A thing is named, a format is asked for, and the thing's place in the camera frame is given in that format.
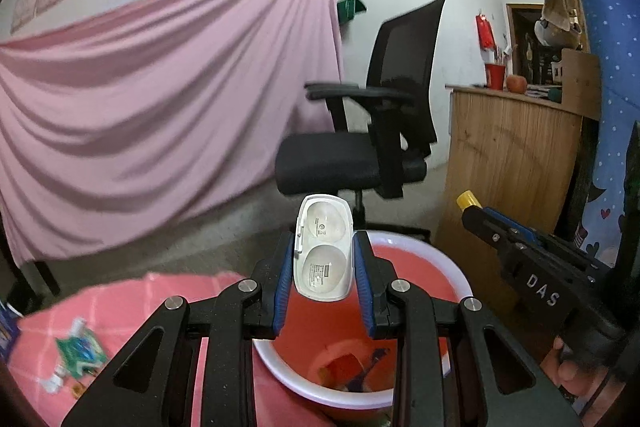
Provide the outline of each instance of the yellow cap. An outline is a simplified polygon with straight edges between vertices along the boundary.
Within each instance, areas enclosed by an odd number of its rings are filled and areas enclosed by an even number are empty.
[[[474,196],[473,192],[471,192],[471,190],[467,190],[466,192],[463,192],[462,194],[460,194],[458,196],[458,199],[456,200],[456,203],[460,207],[460,210],[465,210],[465,208],[471,205],[479,206],[480,208],[482,208],[480,201],[476,199],[476,197]]]

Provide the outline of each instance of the wooden door frame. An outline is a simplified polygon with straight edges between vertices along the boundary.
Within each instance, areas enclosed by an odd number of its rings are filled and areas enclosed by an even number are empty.
[[[509,20],[509,37],[511,41],[511,71],[515,73],[515,71],[520,71],[520,56],[516,53],[516,48],[518,47],[516,43],[516,35],[515,28],[513,26],[513,10],[542,10],[544,7],[543,4],[518,4],[518,3],[507,3],[507,19]]]

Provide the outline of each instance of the blue curtain with white dots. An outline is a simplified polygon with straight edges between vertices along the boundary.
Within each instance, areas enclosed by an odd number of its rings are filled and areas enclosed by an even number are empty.
[[[610,266],[624,222],[626,149],[640,120],[640,0],[582,0],[591,52],[600,57],[602,115],[588,201],[576,243]]]

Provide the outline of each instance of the pink sheet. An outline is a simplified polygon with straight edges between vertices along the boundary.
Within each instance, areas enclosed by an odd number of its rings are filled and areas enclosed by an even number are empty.
[[[218,295],[242,279],[235,273],[215,277],[200,275],[148,274],[143,280],[129,280],[84,289],[51,309],[20,321],[22,334],[9,359],[9,371],[33,408],[50,427],[59,427],[76,402],[68,380],[59,394],[47,394],[38,378],[49,378],[58,363],[55,338],[67,335],[72,320],[84,317],[110,356],[129,340],[146,318],[171,295],[198,301]],[[202,378],[205,351],[201,351],[196,372],[191,425],[200,425]],[[258,427],[330,427],[324,415],[310,407],[278,382],[254,351],[254,393]]]
[[[330,130],[337,0],[141,0],[0,44],[0,210],[18,265],[116,247],[273,173]]]

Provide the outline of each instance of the metal screw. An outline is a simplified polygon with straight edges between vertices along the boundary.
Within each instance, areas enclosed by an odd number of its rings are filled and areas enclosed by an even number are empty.
[[[244,279],[238,283],[238,289],[241,292],[252,292],[258,287],[258,283],[253,279]]]
[[[409,288],[411,288],[411,285],[404,279],[396,279],[391,283],[391,288],[393,288],[397,292],[404,293],[408,291]]]
[[[482,302],[475,297],[469,297],[465,300],[465,308],[472,312],[479,312],[482,309]]]
[[[168,310],[177,310],[180,306],[182,306],[184,299],[179,295],[174,295],[173,297],[169,297],[164,301],[164,307]]]

